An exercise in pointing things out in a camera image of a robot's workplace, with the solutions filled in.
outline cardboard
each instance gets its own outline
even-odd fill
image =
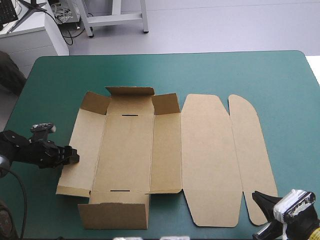
[[[255,108],[241,96],[228,98],[230,119],[246,206],[254,225],[265,224],[267,219],[252,198],[259,191],[278,196],[264,136]]]
[[[189,94],[181,131],[183,191],[194,223],[235,227],[242,185],[231,120],[220,99]]]
[[[236,226],[243,191],[251,221],[265,221],[249,195],[277,189],[247,101],[230,96],[229,115],[217,96],[190,94],[180,113],[175,93],[107,90],[84,96],[70,140],[80,162],[64,166],[56,191],[89,198],[78,206],[86,229],[147,229],[150,194],[182,188],[198,226]]]
[[[107,90],[83,98],[70,140],[81,160],[63,168],[56,193],[90,198],[78,206],[86,229],[147,229],[149,193],[182,189],[178,99]]]

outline electrical cable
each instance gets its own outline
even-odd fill
[[[84,29],[82,29],[82,31],[79,33],[79,34],[77,34],[77,35],[75,35],[75,36],[63,36],[64,38],[67,38],[67,39],[69,39],[69,38],[76,38],[76,37],[79,37],[84,31],[85,31],[86,29],[84,28]]]
[[[19,182],[22,194],[23,194],[23,201],[24,201],[24,210],[23,210],[23,221],[22,221],[22,227],[21,227],[21,235],[20,240],[24,239],[25,234],[25,228],[26,228],[26,222],[27,222],[27,211],[28,211],[28,201],[27,201],[27,192],[26,188],[24,186],[24,183],[22,182],[21,178],[12,170],[6,169],[5,167],[0,166],[0,169],[7,171],[8,173],[11,173]]]
[[[35,7],[35,9],[38,9],[38,10],[44,12],[45,14],[49,15],[49,17],[52,18],[52,20],[54,21],[54,23],[55,23],[55,24],[57,25],[57,27],[59,28],[59,25],[58,25],[57,21],[56,21],[56,20],[54,19],[54,17],[51,16],[47,11],[41,10],[41,8],[36,8],[36,7]],[[69,36],[64,36],[64,35],[62,34],[61,30],[60,30],[60,33],[61,33],[61,35],[62,35],[65,43],[68,44],[69,46],[71,46],[71,45],[74,44],[74,39],[73,39],[73,38],[76,38],[76,37],[80,36],[80,35],[84,32],[84,30],[85,30],[85,28],[84,28],[78,35],[76,35],[76,36],[72,36],[69,30],[67,30],[67,32],[69,33]]]

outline box lid flap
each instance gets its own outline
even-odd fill
[[[152,96],[154,115],[180,113],[178,97],[175,93]]]
[[[105,115],[111,99],[92,91],[87,91],[80,108],[93,113]]]
[[[181,112],[181,155],[183,191],[194,223],[237,225],[242,185],[232,124],[219,97],[187,96]]]
[[[250,220],[255,225],[266,223],[266,218],[251,194],[259,191],[277,196],[277,186],[272,172],[267,148],[255,108],[241,96],[228,98],[230,119],[243,192]]]
[[[147,229],[149,201],[144,192],[92,191],[79,211],[87,229]]]
[[[154,95],[155,90],[146,86],[106,86],[111,95]]]
[[[150,194],[182,189],[181,121],[175,93],[152,97],[154,105]]]
[[[79,204],[79,213],[85,229],[147,229],[146,205],[106,202]]]

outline tuck flap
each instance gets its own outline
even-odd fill
[[[83,97],[80,108],[97,114],[105,115],[110,103],[110,98],[87,91]]]
[[[77,149],[80,161],[63,167],[57,194],[88,197],[96,174],[105,122],[105,115],[79,109],[70,146]]]
[[[241,189],[209,191],[183,189],[193,222],[199,227],[233,228],[238,224]]]
[[[155,90],[149,86],[106,86],[111,95],[154,95]]]
[[[149,193],[180,192],[181,168],[180,113],[155,115]]]
[[[178,97],[175,93],[152,96],[155,115],[180,113]]]

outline green table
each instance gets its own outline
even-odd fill
[[[31,125],[53,122],[57,131],[50,139],[67,145],[85,92],[106,95],[104,86],[152,86],[157,94],[177,93],[181,107],[190,93],[218,95],[226,108],[230,94],[243,96],[259,114],[280,196],[292,188],[320,196],[320,88],[301,52],[41,57],[6,129],[29,136]],[[151,197],[148,230],[85,230],[77,204],[88,199],[55,195],[61,169],[39,170],[23,163],[14,163],[12,169],[27,188],[26,238],[250,239],[260,229],[250,224],[244,199],[237,227],[197,227],[180,193]],[[11,176],[0,181],[0,198],[11,208],[20,230],[19,185]],[[320,201],[316,208],[320,212]]]

